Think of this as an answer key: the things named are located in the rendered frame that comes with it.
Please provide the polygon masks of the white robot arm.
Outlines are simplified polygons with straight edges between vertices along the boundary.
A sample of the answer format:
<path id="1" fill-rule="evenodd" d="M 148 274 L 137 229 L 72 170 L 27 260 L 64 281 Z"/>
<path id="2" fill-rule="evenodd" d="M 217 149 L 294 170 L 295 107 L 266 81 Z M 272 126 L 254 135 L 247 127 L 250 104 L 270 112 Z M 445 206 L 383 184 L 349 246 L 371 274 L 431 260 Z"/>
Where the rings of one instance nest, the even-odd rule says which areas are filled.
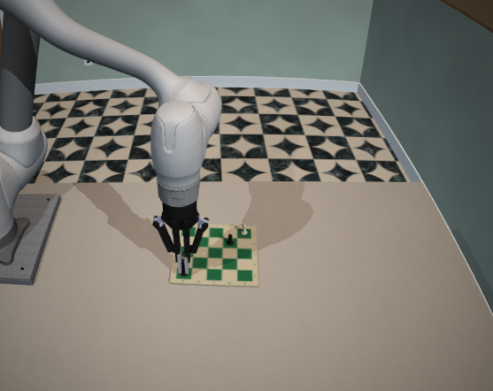
<path id="1" fill-rule="evenodd" d="M 0 10 L 4 12 L 0 60 L 0 264 L 12 264 L 30 226 L 28 218 L 14 218 L 12 209 L 20 190 L 41 167 L 48 148 L 46 134 L 33 116 L 40 37 L 73 56 L 133 76 L 155 92 L 159 108 L 152 121 L 150 151 L 158 197 L 172 207 L 188 206 L 198 199 L 207 142 L 222 110 L 220 93 L 214 86 L 180 77 L 155 59 L 82 26 L 54 0 L 0 0 Z"/>

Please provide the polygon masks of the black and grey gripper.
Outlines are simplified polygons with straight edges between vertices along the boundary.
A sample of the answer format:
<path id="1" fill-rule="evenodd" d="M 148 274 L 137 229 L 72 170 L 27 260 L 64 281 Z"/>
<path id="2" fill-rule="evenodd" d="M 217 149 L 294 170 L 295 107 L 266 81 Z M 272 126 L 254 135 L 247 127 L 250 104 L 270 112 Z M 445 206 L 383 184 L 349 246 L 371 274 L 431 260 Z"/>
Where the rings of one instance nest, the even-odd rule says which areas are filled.
<path id="1" fill-rule="evenodd" d="M 189 274 L 190 253 L 196 254 L 204 231 L 208 228 L 209 219 L 199 217 L 196 201 L 185 207 L 171 207 L 162 202 L 163 211 L 161 216 L 154 216 L 153 226 L 158 230 L 159 235 L 166 247 L 167 252 L 175 254 L 175 261 L 178 263 L 178 273 L 181 273 L 181 241 L 180 231 L 183 231 L 184 241 L 184 264 L 185 273 Z M 167 217 L 167 216 L 169 217 Z M 191 218 L 189 218 L 191 217 Z M 175 220 L 174 220 L 175 219 Z M 184 220 L 185 219 L 185 220 Z M 173 242 L 167 232 L 164 222 L 172 228 Z M 189 229 L 197 222 L 196 235 L 192 245 L 189 242 Z"/>

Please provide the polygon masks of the green and cream chessboard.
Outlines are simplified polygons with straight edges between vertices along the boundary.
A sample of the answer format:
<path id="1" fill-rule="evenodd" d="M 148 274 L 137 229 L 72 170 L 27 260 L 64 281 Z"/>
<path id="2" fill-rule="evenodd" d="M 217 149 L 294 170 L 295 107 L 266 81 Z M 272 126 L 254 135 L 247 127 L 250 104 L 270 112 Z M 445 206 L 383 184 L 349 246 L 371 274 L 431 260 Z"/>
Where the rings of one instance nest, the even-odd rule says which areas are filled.
<path id="1" fill-rule="evenodd" d="M 258 288 L 256 226 L 208 225 L 196 254 L 190 253 L 189 274 L 178 273 L 173 253 L 170 284 Z M 232 234 L 233 245 L 227 245 Z"/>

